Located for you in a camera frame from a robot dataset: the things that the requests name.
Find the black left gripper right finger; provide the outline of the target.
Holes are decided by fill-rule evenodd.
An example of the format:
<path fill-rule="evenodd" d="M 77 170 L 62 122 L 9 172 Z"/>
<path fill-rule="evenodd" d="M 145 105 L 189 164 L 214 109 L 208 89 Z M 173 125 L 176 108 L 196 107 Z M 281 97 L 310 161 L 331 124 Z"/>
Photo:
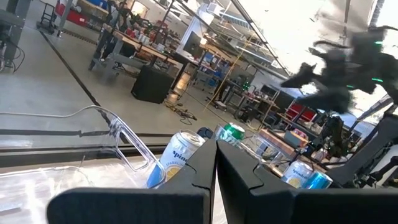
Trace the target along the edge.
<path fill-rule="evenodd" d="M 296 189 L 246 152 L 217 141 L 228 223 L 397 224 L 393 189 Z"/>

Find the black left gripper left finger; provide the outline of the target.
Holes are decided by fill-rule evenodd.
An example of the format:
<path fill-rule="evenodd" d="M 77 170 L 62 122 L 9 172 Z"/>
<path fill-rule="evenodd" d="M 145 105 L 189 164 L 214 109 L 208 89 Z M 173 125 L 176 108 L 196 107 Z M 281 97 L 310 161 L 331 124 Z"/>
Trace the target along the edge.
<path fill-rule="evenodd" d="M 156 189 L 75 188 L 51 199 L 49 223 L 211 223 L 217 145 L 207 140 Z"/>

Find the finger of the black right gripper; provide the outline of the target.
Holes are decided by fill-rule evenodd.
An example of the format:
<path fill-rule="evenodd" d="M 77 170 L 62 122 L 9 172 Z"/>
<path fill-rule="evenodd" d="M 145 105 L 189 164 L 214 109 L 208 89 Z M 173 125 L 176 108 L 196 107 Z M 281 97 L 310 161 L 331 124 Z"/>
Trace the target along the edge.
<path fill-rule="evenodd" d="M 303 85 L 307 85 L 311 82 L 319 82 L 320 76 L 313 72 L 316 66 L 316 64 L 310 65 L 303 62 L 299 71 L 288 80 L 282 82 L 280 86 L 283 88 L 301 88 Z"/>
<path fill-rule="evenodd" d="M 352 104 L 352 95 L 345 88 L 330 88 L 297 98 L 297 103 L 316 110 L 344 114 Z"/>

